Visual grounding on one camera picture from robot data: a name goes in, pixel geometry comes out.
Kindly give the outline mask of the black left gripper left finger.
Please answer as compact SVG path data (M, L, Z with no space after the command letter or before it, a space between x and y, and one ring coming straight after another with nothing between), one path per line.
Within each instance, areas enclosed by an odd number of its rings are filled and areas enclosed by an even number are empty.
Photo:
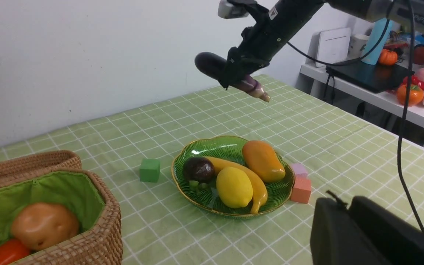
M317 199L310 242L315 265L390 264L332 198Z

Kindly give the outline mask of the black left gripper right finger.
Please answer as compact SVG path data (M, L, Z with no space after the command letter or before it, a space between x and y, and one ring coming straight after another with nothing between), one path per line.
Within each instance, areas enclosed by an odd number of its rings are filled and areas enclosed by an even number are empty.
M424 265L424 233L372 200L355 196L349 214L392 265Z

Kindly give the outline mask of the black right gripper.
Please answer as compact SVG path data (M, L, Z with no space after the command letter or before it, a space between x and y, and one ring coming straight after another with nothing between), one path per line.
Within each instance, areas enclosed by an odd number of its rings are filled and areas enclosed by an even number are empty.
M272 58L325 3L321 0L279 0L270 10L254 0L229 0L256 21L243 30L242 42L219 61L219 84L224 89L249 89L246 74L267 67Z

